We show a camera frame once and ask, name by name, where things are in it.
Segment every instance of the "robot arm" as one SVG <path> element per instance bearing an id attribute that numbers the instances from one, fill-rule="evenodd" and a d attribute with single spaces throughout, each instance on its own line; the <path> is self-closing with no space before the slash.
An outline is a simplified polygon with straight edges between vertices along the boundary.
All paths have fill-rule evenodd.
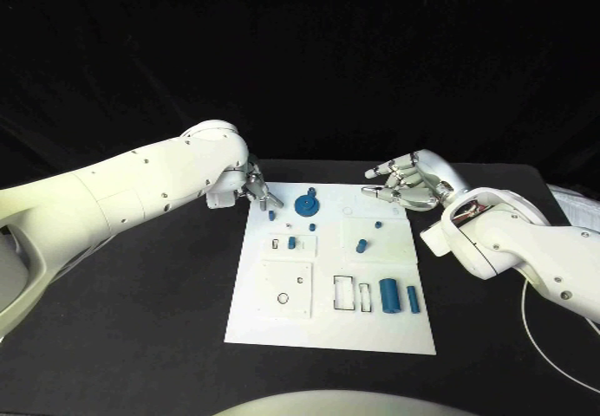
<path id="1" fill-rule="evenodd" d="M 391 173 L 388 182 L 382 187 L 363 187 L 362 193 L 417 211 L 444 206 L 441 220 L 421 233 L 437 256 L 451 251 L 482 279 L 513 268 L 547 299 L 600 322 L 597 232 L 550 226 L 538 208 L 511 191 L 470 190 L 430 151 L 394 159 L 365 176 L 372 178 L 376 173 Z M 415 196 L 417 190 L 428 194 Z"/>
<path id="2" fill-rule="evenodd" d="M 92 166 L 0 191 L 0 337 L 48 285 L 124 230 L 206 195 L 283 206 L 237 128 L 205 121 L 180 137 Z"/>

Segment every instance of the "black tabletop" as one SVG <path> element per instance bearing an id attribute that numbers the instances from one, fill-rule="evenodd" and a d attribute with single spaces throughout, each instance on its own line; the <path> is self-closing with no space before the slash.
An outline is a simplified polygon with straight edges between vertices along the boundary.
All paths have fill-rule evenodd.
<path id="1" fill-rule="evenodd" d="M 372 166 L 263 162 L 267 180 L 281 182 L 363 184 Z M 511 189 L 554 225 L 567 224 L 535 169 L 456 168 L 473 186 Z M 49 287 L 0 344 L 0 411 L 200 415 L 271 394 L 350 389 L 480 415 L 597 414 L 600 396 L 529 343 L 521 275 L 509 270 L 483 281 L 425 247 L 418 233 L 440 212 L 408 213 L 436 356 L 224 343 L 248 202 L 211 211 L 202 199 L 124 232 Z M 550 358 L 600 387 L 600 337 L 586 321 L 532 290 L 526 310 Z"/>

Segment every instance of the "blue object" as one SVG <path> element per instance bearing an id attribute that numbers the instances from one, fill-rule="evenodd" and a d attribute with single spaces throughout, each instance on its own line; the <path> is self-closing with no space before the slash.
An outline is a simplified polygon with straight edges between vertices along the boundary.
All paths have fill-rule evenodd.
<path id="1" fill-rule="evenodd" d="M 418 308 L 417 289 L 414 286 L 408 286 L 407 291 L 408 291 L 410 311 L 414 314 L 417 314 L 421 311 L 421 309 Z"/>
<path id="2" fill-rule="evenodd" d="M 319 212 L 319 199 L 316 198 L 316 190 L 309 188 L 309 193 L 297 197 L 294 202 L 294 210 L 297 215 L 312 217 Z"/>
<path id="3" fill-rule="evenodd" d="M 379 280 L 381 305 L 387 314 L 400 312 L 398 285 L 395 279 Z"/>
<path id="4" fill-rule="evenodd" d="M 356 252 L 363 253 L 366 249 L 366 240 L 359 240 L 359 245 L 356 246 Z"/>

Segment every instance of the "white board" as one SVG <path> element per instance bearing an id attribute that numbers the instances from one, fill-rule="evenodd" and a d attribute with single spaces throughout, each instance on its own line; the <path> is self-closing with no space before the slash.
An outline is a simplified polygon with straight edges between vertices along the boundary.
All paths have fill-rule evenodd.
<path id="1" fill-rule="evenodd" d="M 316 189 L 320 210 L 303 218 L 296 214 L 294 201 L 306 195 L 310 186 Z M 270 183 L 268 189 L 286 206 L 274 209 L 277 217 L 271 222 L 258 202 L 250 205 L 225 342 L 436 354 L 404 209 L 361 195 L 361 185 Z M 375 229 L 376 221 L 382 222 L 379 229 Z M 316 225 L 314 231 L 309 231 L 310 223 Z M 371 243 L 359 254 L 358 240 L 353 240 L 363 236 Z M 288 237 L 296 237 L 297 251 L 287 248 Z M 277 239 L 277 250 L 273 250 L 273 239 Z M 264 263 L 280 263 L 268 266 L 275 272 L 261 271 Z M 293 285 L 296 268 L 307 264 L 312 265 L 312 295 L 310 317 L 304 318 L 300 314 L 306 311 L 307 300 L 301 297 L 306 286 L 297 292 L 301 300 L 294 308 L 286 308 L 287 304 L 293 305 L 288 302 L 273 301 L 284 286 L 286 290 L 300 290 L 301 285 Z M 353 310 L 333 308 L 333 276 L 352 277 Z M 397 314 L 382 312 L 379 280 L 384 278 L 398 282 L 402 310 Z M 267 289 L 261 286 L 265 279 Z M 361 312 L 361 283 L 371 289 L 371 312 Z M 417 288 L 420 314 L 410 312 L 407 286 Z M 267 304 L 271 309 L 265 313 L 261 305 Z"/>

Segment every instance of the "black curtain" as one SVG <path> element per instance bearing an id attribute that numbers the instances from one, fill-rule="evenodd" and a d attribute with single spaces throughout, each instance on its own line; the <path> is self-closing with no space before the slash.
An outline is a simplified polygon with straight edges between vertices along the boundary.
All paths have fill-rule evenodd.
<path id="1" fill-rule="evenodd" d="M 428 148 L 600 191 L 597 19 L 574 4 L 0 8 L 1 186 L 218 118 L 260 158 L 385 160 Z"/>

